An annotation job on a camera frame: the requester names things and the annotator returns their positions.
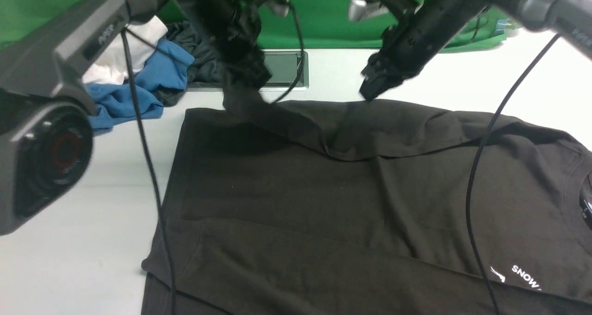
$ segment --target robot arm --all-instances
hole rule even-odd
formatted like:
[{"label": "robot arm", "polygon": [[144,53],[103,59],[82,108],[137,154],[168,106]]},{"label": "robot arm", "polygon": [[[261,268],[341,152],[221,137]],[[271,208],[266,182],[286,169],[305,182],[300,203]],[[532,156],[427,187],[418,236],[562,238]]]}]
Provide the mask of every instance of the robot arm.
[{"label": "robot arm", "polygon": [[362,71],[366,100],[418,75],[463,27],[489,6],[501,8],[531,31],[554,29],[592,57],[592,0],[352,0],[349,19],[391,12],[399,24],[382,36],[380,51]]}]

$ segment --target black cable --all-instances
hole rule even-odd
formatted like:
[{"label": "black cable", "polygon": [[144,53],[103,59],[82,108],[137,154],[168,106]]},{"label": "black cable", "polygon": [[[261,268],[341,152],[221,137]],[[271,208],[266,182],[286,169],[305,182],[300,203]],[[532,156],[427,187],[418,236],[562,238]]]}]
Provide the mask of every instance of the black cable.
[{"label": "black cable", "polygon": [[148,47],[151,47],[152,49],[154,49],[155,51],[160,52],[161,54],[167,56],[168,58],[170,58],[171,60],[174,60],[175,62],[179,63],[179,64],[183,64],[186,67],[190,67],[191,64],[187,64],[186,62],[183,62],[182,60],[180,60],[179,58],[176,58],[175,56],[169,54],[168,52],[160,49],[159,47],[157,47],[156,45],[153,45],[152,43],[150,43],[149,41],[147,41],[146,39],[144,39],[143,37],[141,37],[140,35],[137,35],[136,33],[134,33],[133,31],[131,31],[129,28],[125,28],[125,32],[130,34],[132,37],[135,37],[136,39],[138,39],[141,43],[144,43],[145,45],[147,45]]},{"label": "black cable", "polygon": [[166,259],[169,263],[169,272],[171,274],[171,315],[175,315],[176,311],[176,283],[175,283],[175,268],[173,267],[173,259],[171,255],[171,248],[167,238],[167,230],[165,229],[165,218],[162,204],[160,202],[160,191],[156,181],[156,173],[154,172],[154,165],[152,165],[152,158],[148,150],[148,143],[146,141],[146,132],[144,132],[144,125],[142,123],[142,115],[140,113],[140,104],[138,102],[138,93],[136,92],[135,75],[131,62],[130,45],[127,41],[125,31],[121,32],[121,39],[123,40],[123,50],[125,52],[125,64],[127,65],[127,72],[129,75],[129,89],[131,90],[131,99],[134,103],[134,111],[136,112],[136,121],[138,122],[138,130],[140,131],[140,140],[142,141],[142,149],[144,150],[144,157],[146,158],[146,165],[150,171],[150,178],[152,186],[154,187],[154,197],[156,197],[156,212],[158,214],[158,226],[162,233],[162,243],[165,247]]},{"label": "black cable", "polygon": [[298,34],[298,42],[300,43],[300,61],[298,62],[298,69],[296,71],[296,78],[294,79],[294,81],[292,82],[292,84],[290,85],[290,87],[288,87],[288,89],[281,94],[277,99],[275,99],[271,104],[277,104],[277,102],[280,102],[281,100],[283,100],[286,96],[288,96],[288,94],[290,94],[290,92],[296,87],[296,85],[298,85],[298,82],[300,81],[300,79],[302,78],[302,75],[304,74],[304,38],[302,37],[302,28],[300,27],[300,21],[298,20],[298,14],[296,13],[296,8],[294,7],[294,5],[292,3],[290,3],[290,11],[292,12],[292,17],[294,18],[294,26],[296,26],[296,33]]},{"label": "black cable", "polygon": [[543,50],[541,50],[541,52],[539,52],[539,54],[535,57],[535,59],[531,62],[531,64],[520,75],[520,77],[518,78],[516,83],[514,83],[514,85],[512,86],[510,91],[508,92],[508,94],[506,94],[506,97],[501,101],[501,104],[499,105],[499,107],[497,108],[495,113],[493,114],[491,121],[487,125],[485,134],[483,135],[483,138],[481,139],[481,142],[479,143],[479,148],[477,149],[477,152],[475,154],[475,159],[473,159],[473,165],[471,167],[471,174],[469,175],[469,182],[468,182],[468,186],[467,186],[467,201],[466,201],[466,207],[465,207],[465,214],[466,214],[466,218],[467,218],[467,230],[469,233],[469,239],[471,241],[471,247],[473,250],[473,254],[475,255],[475,260],[477,262],[477,265],[479,266],[479,271],[481,272],[481,275],[483,276],[483,280],[487,286],[487,290],[489,291],[489,295],[491,297],[491,302],[493,303],[493,308],[495,310],[496,315],[500,315],[500,309],[499,309],[499,306],[497,305],[497,300],[495,299],[495,294],[493,292],[493,286],[491,285],[491,281],[487,278],[487,273],[485,271],[485,268],[483,267],[483,262],[481,261],[481,257],[479,256],[479,252],[477,250],[477,246],[476,246],[476,242],[475,242],[475,235],[473,235],[473,227],[471,224],[471,193],[472,193],[472,189],[473,189],[473,184],[475,182],[475,174],[477,171],[477,165],[479,163],[479,159],[481,158],[481,154],[483,153],[483,150],[485,149],[487,140],[489,139],[489,136],[491,135],[491,130],[493,129],[493,125],[495,124],[495,121],[497,121],[497,119],[500,117],[501,111],[504,109],[504,107],[506,106],[506,104],[508,103],[510,98],[512,97],[512,94],[514,94],[514,92],[516,91],[518,86],[520,86],[520,84],[522,84],[522,82],[524,81],[526,76],[539,63],[541,58],[543,58],[543,56],[547,53],[547,51],[549,51],[549,49],[554,45],[554,43],[560,37],[561,36],[559,34],[557,34],[549,41],[549,43],[547,43],[547,45],[545,45],[545,48],[543,48]]}]

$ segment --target white cloth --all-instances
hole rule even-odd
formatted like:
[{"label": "white cloth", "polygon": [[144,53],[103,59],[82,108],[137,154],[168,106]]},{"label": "white cloth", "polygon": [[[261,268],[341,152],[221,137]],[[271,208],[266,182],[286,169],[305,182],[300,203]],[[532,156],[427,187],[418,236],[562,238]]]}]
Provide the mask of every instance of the white cloth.
[{"label": "white cloth", "polygon": [[[159,39],[167,33],[167,27],[156,16],[146,24],[130,25],[128,28],[146,41],[152,43],[152,45],[156,45]],[[131,35],[129,35],[128,41],[133,70],[134,73],[138,73],[142,71],[144,63],[154,53],[154,49]],[[121,40],[121,36],[118,35],[82,76],[82,82],[85,84],[122,85],[127,77],[123,41]]]}]

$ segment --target printed logo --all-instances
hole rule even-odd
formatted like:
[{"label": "printed logo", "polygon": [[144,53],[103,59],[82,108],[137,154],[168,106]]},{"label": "printed logo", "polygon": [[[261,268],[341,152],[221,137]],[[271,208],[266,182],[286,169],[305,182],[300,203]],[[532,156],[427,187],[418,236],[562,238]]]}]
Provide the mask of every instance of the printed logo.
[{"label": "printed logo", "polygon": [[520,275],[520,277],[522,277],[522,279],[524,279],[530,285],[531,288],[541,290],[539,283],[537,283],[537,281],[535,281],[535,279],[526,271],[520,269],[518,265],[512,266],[512,272],[516,273],[517,275]]},{"label": "printed logo", "polygon": [[492,266],[490,266],[489,268],[494,273],[494,275],[499,277],[499,279],[501,280],[502,283],[506,282],[506,278],[503,275],[499,274]]}]

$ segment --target green backdrop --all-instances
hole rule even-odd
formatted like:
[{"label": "green backdrop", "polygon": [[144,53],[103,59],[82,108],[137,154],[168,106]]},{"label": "green backdrop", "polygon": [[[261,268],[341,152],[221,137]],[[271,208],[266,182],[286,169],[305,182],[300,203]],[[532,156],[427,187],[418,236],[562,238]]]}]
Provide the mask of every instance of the green backdrop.
[{"label": "green backdrop", "polygon": [[[51,20],[79,0],[0,0],[0,45],[18,41]],[[300,17],[307,48],[366,48],[379,47],[380,35],[395,24],[389,15],[360,23],[347,20],[349,0],[292,0]],[[260,43],[264,48],[298,48],[296,29],[291,17],[277,18],[262,9],[263,30]],[[182,13],[170,3],[159,17],[164,22],[183,20]],[[477,22],[470,23],[449,45],[449,51],[491,48],[505,39],[495,31],[497,20],[505,15],[491,10]]]}]

